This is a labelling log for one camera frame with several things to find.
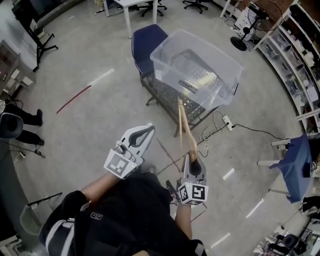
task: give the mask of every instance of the power strip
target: power strip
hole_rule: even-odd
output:
[[[230,121],[230,118],[227,115],[225,115],[222,119],[226,124],[226,127],[228,128],[228,130],[231,132],[234,128],[232,127],[232,122]]]

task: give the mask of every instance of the wooden stick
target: wooden stick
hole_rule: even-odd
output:
[[[187,115],[186,115],[185,108],[184,108],[184,105],[183,105],[183,102],[181,99],[178,99],[178,107],[179,107],[179,112],[180,112],[181,119],[182,119],[179,121],[181,121],[181,123],[183,122],[183,124],[184,124],[185,133],[186,133],[186,136],[187,136],[188,142],[189,142],[190,160],[193,163],[197,159],[197,156],[198,156],[197,155],[198,154],[198,145],[197,145],[196,139],[194,138],[194,136],[192,135],[192,133],[190,131],[190,127],[189,127],[188,120],[187,120]],[[180,137],[182,136],[181,123],[179,124]]]

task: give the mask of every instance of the black pants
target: black pants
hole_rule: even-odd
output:
[[[27,113],[14,104],[6,105],[3,112],[14,114],[18,117],[21,117],[23,120],[23,123],[26,125],[39,126],[41,124],[41,120],[37,115],[32,115],[30,113]],[[23,143],[35,144],[35,145],[38,145],[41,140],[38,135],[27,130],[23,130],[21,134],[15,139]]]
[[[303,199],[302,211],[310,210],[312,207],[320,209],[320,196],[310,196]]]

